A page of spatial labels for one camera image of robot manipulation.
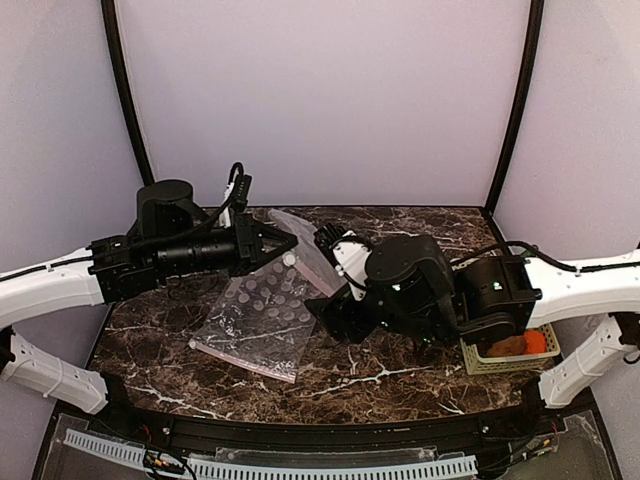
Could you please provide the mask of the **dotted zip bag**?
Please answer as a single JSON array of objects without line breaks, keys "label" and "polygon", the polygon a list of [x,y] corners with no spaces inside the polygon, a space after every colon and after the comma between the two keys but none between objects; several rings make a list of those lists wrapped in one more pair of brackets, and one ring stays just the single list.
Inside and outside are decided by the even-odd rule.
[{"label": "dotted zip bag", "polygon": [[268,217],[277,228],[297,238],[297,245],[283,256],[283,260],[293,260],[292,266],[317,290],[324,296],[331,297],[346,285],[346,281],[338,275],[314,243],[317,228],[311,222],[279,209],[271,209]]}]

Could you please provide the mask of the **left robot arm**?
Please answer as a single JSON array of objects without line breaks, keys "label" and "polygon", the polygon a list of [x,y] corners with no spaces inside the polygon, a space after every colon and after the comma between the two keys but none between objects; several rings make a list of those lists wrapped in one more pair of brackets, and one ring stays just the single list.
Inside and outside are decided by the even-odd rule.
[{"label": "left robot arm", "polygon": [[226,272],[243,277],[298,243],[246,210],[250,176],[238,173],[223,204],[207,214],[184,180],[137,193],[137,218],[124,235],[1,277],[1,378],[90,415],[129,402],[116,376],[86,370],[34,346],[14,326],[72,307],[108,305],[155,290],[171,277]]}]

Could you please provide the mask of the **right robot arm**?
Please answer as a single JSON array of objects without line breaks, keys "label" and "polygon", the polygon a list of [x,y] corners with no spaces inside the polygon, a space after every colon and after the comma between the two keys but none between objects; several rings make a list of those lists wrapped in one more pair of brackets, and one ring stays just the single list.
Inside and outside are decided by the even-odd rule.
[{"label": "right robot arm", "polygon": [[337,340],[359,343],[382,328],[420,347],[495,343],[560,320],[601,316],[581,345],[540,375],[535,392],[549,409],[569,405],[639,349],[637,251],[562,262],[514,241],[507,255],[489,246],[452,261],[429,235],[373,244],[330,225],[314,241],[345,283],[306,306]]}]

